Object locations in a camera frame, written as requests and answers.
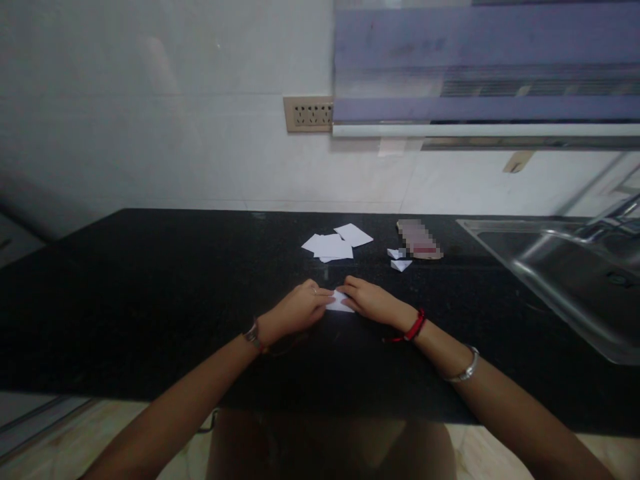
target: wrist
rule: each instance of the wrist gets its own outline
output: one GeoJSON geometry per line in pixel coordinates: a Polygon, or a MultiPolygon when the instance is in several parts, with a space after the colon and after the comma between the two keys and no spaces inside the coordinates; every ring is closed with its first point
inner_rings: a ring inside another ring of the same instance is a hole
{"type": "Polygon", "coordinates": [[[281,335],[278,334],[275,328],[275,322],[269,318],[268,313],[260,315],[256,318],[255,322],[258,325],[258,340],[260,340],[260,343],[262,343],[265,348],[272,346],[280,340],[281,335]]]}
{"type": "Polygon", "coordinates": [[[407,303],[402,303],[402,307],[399,309],[396,318],[391,325],[402,333],[406,333],[411,330],[411,327],[418,318],[418,310],[413,308],[407,303]]]}

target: left hand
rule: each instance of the left hand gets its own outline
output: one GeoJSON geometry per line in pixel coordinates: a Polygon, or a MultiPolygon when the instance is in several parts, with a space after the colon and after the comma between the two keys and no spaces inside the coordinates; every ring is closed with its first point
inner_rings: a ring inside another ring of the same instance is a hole
{"type": "Polygon", "coordinates": [[[333,290],[309,279],[298,285],[274,308],[258,317],[258,338],[269,346],[290,333],[306,330],[322,318],[326,305],[335,301],[333,290]]]}

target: faucet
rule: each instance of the faucet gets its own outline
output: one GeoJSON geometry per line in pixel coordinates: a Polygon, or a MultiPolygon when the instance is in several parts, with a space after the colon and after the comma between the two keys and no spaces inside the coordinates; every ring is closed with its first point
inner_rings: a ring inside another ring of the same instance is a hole
{"type": "Polygon", "coordinates": [[[586,222],[573,233],[573,236],[586,243],[596,243],[608,234],[616,231],[628,237],[640,235],[640,219],[633,222],[627,219],[629,214],[640,205],[640,193],[615,203],[600,215],[586,222]]]}

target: finger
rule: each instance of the finger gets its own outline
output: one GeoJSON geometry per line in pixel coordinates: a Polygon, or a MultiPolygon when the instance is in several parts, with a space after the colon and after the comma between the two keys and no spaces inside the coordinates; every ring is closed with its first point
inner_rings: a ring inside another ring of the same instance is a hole
{"type": "Polygon", "coordinates": [[[346,293],[350,297],[355,297],[356,293],[358,293],[358,289],[350,285],[341,285],[340,287],[337,287],[336,290],[338,290],[338,292],[346,293]]]}
{"type": "Polygon", "coordinates": [[[333,290],[316,288],[314,294],[315,295],[326,295],[327,297],[330,297],[330,296],[333,295],[333,290]]]}
{"type": "Polygon", "coordinates": [[[322,316],[325,314],[325,310],[327,310],[327,308],[324,305],[321,305],[320,307],[316,307],[313,312],[311,312],[311,316],[309,317],[309,320],[312,323],[317,322],[318,320],[320,320],[322,318],[322,316]]]}
{"type": "Polygon", "coordinates": [[[301,286],[302,288],[318,288],[318,284],[311,279],[304,280],[301,286]]]}
{"type": "Polygon", "coordinates": [[[352,277],[351,275],[347,275],[347,278],[345,278],[345,285],[352,285],[356,288],[361,288],[361,287],[364,287],[366,284],[367,282],[365,280],[352,277]]]}
{"type": "Polygon", "coordinates": [[[324,297],[322,295],[318,295],[315,298],[315,304],[317,307],[320,307],[322,305],[328,305],[333,302],[335,302],[335,298],[333,297],[324,297]]]}
{"type": "Polygon", "coordinates": [[[351,299],[344,299],[342,300],[342,303],[344,306],[349,307],[352,310],[356,310],[356,312],[358,312],[360,315],[363,315],[362,313],[362,308],[360,308],[360,305],[358,305],[356,302],[354,302],[351,299]]]}

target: hand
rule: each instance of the hand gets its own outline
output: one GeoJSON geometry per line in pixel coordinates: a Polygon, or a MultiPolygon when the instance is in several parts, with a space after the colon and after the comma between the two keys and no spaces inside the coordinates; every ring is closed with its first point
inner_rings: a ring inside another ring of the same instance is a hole
{"type": "Polygon", "coordinates": [[[335,301],[331,295],[333,290],[322,289],[311,279],[298,285],[274,308],[258,317],[260,342],[269,346],[290,333],[306,330],[322,318],[326,305],[335,301]]]}
{"type": "Polygon", "coordinates": [[[365,280],[348,276],[345,284],[336,288],[351,298],[342,303],[363,317],[408,332],[414,324],[418,310],[398,300],[386,290],[365,280]]]}

